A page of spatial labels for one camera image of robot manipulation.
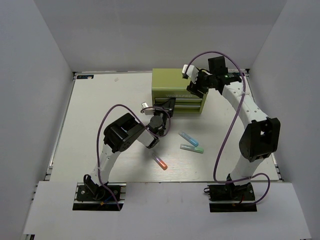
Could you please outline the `green highlighter pen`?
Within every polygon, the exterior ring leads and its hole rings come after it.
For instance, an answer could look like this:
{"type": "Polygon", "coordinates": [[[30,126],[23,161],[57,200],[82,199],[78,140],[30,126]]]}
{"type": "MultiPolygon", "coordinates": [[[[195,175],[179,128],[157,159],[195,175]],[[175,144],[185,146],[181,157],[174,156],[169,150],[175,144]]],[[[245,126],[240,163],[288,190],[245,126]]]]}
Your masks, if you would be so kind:
{"type": "Polygon", "coordinates": [[[194,153],[199,153],[199,154],[203,154],[204,153],[204,149],[202,147],[199,147],[199,146],[181,144],[180,145],[180,149],[186,150],[186,151],[190,151],[190,152],[194,152],[194,153]]]}

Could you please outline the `blue highlighter pen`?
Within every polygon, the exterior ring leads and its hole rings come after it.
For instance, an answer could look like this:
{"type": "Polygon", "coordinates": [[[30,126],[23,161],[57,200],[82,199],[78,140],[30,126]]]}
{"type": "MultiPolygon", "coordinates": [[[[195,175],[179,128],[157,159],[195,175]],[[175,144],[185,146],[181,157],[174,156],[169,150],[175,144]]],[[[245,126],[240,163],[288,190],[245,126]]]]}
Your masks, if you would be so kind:
{"type": "Polygon", "coordinates": [[[197,147],[199,145],[199,142],[194,139],[193,137],[191,137],[190,135],[188,135],[187,133],[181,131],[178,133],[182,138],[184,138],[186,141],[188,141],[190,144],[192,144],[193,146],[197,147]]]}

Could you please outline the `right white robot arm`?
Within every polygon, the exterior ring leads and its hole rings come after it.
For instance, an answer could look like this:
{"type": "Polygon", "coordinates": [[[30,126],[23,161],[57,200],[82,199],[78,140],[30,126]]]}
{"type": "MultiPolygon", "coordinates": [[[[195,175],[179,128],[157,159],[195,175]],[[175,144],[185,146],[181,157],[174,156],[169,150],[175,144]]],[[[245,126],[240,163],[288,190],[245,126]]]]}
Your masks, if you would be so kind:
{"type": "Polygon", "coordinates": [[[236,118],[243,124],[244,132],[239,140],[240,157],[228,175],[226,195],[236,200],[244,193],[244,187],[254,176],[261,162],[278,148],[281,123],[270,118],[246,92],[246,80],[242,73],[229,72],[225,57],[208,59],[209,69],[185,64],[182,77],[190,79],[187,91],[203,98],[210,89],[218,91],[236,111],[236,118]]]}

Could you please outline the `orange highlighter pen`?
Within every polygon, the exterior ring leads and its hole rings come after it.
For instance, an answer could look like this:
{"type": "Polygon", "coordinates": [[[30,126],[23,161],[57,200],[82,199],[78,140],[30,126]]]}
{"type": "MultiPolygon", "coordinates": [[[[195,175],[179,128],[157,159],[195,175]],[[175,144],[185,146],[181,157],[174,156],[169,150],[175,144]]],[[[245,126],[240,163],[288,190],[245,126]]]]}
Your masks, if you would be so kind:
{"type": "Polygon", "coordinates": [[[168,166],[167,164],[159,157],[157,156],[154,152],[151,154],[152,159],[165,171],[167,170],[168,166]]]}

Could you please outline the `left blue label sticker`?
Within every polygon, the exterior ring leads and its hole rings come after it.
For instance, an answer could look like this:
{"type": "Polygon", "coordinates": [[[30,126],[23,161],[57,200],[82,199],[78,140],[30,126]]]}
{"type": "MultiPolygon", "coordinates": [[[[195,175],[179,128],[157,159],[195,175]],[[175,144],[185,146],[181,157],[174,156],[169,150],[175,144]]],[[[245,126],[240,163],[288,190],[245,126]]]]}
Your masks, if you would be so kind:
{"type": "Polygon", "coordinates": [[[87,80],[87,79],[93,79],[94,75],[77,75],[76,79],[80,79],[80,80],[87,80]]]}

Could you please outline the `green metal drawer cabinet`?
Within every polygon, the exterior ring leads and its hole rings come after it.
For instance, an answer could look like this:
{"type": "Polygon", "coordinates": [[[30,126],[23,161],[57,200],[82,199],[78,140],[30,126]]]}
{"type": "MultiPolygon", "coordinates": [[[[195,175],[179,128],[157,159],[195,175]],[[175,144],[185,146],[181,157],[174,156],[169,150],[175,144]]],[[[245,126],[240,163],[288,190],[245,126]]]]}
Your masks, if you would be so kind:
{"type": "Polygon", "coordinates": [[[203,106],[199,112],[176,111],[176,113],[201,114],[206,101],[206,95],[202,98],[187,91],[190,80],[182,78],[182,70],[179,68],[154,68],[152,70],[151,97],[152,104],[155,98],[196,98],[202,99],[203,106]]]}

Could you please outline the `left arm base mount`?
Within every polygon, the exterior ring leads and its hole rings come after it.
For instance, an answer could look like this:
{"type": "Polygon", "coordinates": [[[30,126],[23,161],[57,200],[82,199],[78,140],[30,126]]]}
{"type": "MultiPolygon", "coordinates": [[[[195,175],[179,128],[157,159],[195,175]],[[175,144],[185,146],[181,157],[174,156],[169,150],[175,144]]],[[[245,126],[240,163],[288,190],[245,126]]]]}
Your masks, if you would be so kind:
{"type": "MultiPolygon", "coordinates": [[[[111,183],[107,186],[115,195],[119,207],[122,209],[125,202],[127,185],[125,183],[111,183]]],[[[100,192],[94,196],[83,183],[78,183],[74,195],[72,210],[118,212],[119,208],[111,193],[105,188],[102,188],[100,192]]]]}

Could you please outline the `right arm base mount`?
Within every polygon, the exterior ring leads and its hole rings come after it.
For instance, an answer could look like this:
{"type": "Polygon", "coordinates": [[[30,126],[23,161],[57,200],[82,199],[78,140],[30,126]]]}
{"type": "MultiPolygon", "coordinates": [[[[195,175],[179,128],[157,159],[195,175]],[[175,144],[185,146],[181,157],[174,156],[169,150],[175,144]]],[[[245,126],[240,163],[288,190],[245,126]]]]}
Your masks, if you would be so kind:
{"type": "Polygon", "coordinates": [[[212,184],[203,189],[209,198],[211,213],[256,212],[257,205],[251,183],[239,186],[230,184],[212,184]]]}

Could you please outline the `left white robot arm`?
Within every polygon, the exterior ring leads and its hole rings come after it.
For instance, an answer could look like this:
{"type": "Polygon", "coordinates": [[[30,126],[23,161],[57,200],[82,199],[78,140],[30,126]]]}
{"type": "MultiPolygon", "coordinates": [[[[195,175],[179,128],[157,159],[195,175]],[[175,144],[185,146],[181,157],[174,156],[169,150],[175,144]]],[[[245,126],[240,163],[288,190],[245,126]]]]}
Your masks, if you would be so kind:
{"type": "Polygon", "coordinates": [[[151,111],[151,119],[147,125],[143,124],[136,114],[123,104],[116,104],[108,110],[96,137],[96,167],[92,173],[83,177],[84,184],[89,187],[90,196],[96,200],[105,196],[105,186],[109,182],[110,173],[117,158],[135,141],[151,149],[160,141],[160,138],[169,133],[175,104],[176,98],[169,98],[164,103],[143,106],[142,113],[151,111]],[[125,108],[128,112],[103,129],[105,120],[116,107],[125,108]]]}

